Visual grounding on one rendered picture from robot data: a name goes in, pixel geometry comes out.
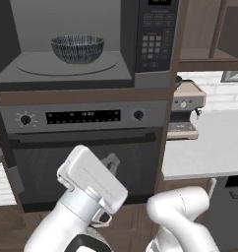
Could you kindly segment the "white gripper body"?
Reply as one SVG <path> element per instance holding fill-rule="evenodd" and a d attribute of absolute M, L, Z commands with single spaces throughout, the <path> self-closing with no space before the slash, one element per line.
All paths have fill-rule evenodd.
<path fill-rule="evenodd" d="M 121 208 L 128 190 L 86 146 L 75 146 L 57 170 L 57 179 L 69 190 L 91 189 L 95 199 L 109 214 Z"/>

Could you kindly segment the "black glass oven door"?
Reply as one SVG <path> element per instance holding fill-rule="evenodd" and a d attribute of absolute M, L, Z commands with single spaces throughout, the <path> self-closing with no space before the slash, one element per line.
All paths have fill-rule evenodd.
<path fill-rule="evenodd" d="M 143 204 L 153 195 L 162 129 L 149 127 L 94 131 L 154 132 L 156 140 L 112 144 L 107 142 L 20 143 L 9 139 L 24 185 L 20 200 L 26 213 L 47 212 L 54 208 L 65 191 L 65 187 L 57 181 L 56 171 L 77 145 L 89 147 L 100 159 L 107 158 L 111 154 L 119 157 L 120 164 L 115 176 L 128 189 L 129 196 L 126 200 L 128 205 Z"/>

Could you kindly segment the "dark grey microwave oven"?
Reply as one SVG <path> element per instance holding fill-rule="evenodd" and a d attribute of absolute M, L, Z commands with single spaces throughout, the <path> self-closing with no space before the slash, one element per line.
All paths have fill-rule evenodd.
<path fill-rule="evenodd" d="M 174 78 L 185 0 L 0 0 L 0 92 L 166 89 Z M 68 34 L 104 38 L 117 64 L 99 73 L 56 77 L 17 68 L 25 55 L 52 52 Z"/>

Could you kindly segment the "round grey microwave turntable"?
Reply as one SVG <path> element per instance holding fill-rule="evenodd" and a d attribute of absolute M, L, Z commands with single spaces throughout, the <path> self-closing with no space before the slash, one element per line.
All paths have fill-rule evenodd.
<path fill-rule="evenodd" d="M 39 76 L 70 77 L 106 71 L 113 68 L 117 62 L 116 57 L 107 52 L 103 52 L 88 64 L 68 64 L 53 52 L 41 52 L 22 56 L 18 60 L 17 68 Z"/>

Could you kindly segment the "black white striped bowl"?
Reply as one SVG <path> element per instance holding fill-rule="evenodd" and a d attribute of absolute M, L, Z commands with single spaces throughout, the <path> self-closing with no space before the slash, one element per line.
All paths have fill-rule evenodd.
<path fill-rule="evenodd" d="M 50 40 L 54 54 L 68 64 L 89 64 L 103 52 L 104 38 L 88 34 L 69 34 Z"/>

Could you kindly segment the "stainless steel built-in oven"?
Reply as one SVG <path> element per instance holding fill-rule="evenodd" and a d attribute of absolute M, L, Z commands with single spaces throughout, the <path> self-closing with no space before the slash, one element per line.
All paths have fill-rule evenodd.
<path fill-rule="evenodd" d="M 164 100 L 153 100 L 9 105 L 2 106 L 0 112 L 9 135 L 149 127 L 163 129 L 165 109 Z M 137 110 L 144 113 L 142 120 L 134 117 Z M 22 115 L 31 117 L 29 125 L 21 122 Z"/>

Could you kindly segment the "brown wooden oven cabinet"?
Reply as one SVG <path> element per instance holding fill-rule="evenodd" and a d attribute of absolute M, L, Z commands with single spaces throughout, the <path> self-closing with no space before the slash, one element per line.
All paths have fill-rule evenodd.
<path fill-rule="evenodd" d="M 161 168 L 165 141 L 170 118 L 173 93 L 175 90 L 176 74 L 180 49 L 182 45 L 183 29 L 189 0 L 182 5 L 182 18 L 179 24 L 177 48 L 174 51 L 174 78 L 166 89 L 87 89 L 87 90 L 46 90 L 46 91 L 4 91 L 0 92 L 0 108 L 9 105 L 37 105 L 37 104 L 72 104 L 121 101 L 153 101 L 164 100 L 166 109 L 160 144 L 158 167 L 154 184 L 154 193 L 161 178 Z M 28 228 L 35 228 L 42 221 L 47 212 L 26 213 L 22 207 L 19 194 L 24 191 L 18 166 L 12 151 L 7 131 L 0 112 L 0 163 L 3 164 L 8 180 L 14 192 L 15 199 L 21 210 L 23 219 Z M 112 221 L 103 230 L 103 235 L 111 244 L 115 252 L 145 252 L 151 238 L 152 225 L 146 213 L 146 203 L 124 203 L 122 209 L 112 216 Z"/>

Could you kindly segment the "beige silver coffee machine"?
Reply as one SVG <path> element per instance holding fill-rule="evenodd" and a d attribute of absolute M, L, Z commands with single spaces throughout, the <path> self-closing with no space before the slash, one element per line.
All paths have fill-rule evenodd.
<path fill-rule="evenodd" d="M 194 81 L 180 79 L 172 101 L 167 132 L 169 141 L 198 139 L 199 132 L 191 122 L 191 115 L 196 112 L 200 117 L 206 99 L 207 94 Z"/>

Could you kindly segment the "grey dishwasher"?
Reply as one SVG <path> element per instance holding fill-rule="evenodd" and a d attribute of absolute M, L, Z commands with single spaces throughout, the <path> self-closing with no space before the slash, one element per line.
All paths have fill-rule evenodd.
<path fill-rule="evenodd" d="M 217 178 L 204 225 L 221 252 L 238 250 L 238 175 Z"/>

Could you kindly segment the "grey framed window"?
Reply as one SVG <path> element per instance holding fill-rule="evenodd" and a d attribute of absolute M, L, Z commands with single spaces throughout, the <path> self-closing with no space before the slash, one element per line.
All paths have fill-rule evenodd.
<path fill-rule="evenodd" d="M 238 71 L 224 71 L 221 77 L 222 83 L 238 82 Z"/>

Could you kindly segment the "brown wooden wall cupboard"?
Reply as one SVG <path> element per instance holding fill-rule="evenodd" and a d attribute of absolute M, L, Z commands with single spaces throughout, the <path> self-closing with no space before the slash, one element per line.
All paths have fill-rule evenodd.
<path fill-rule="evenodd" d="M 238 70 L 238 0 L 189 0 L 179 70 Z"/>

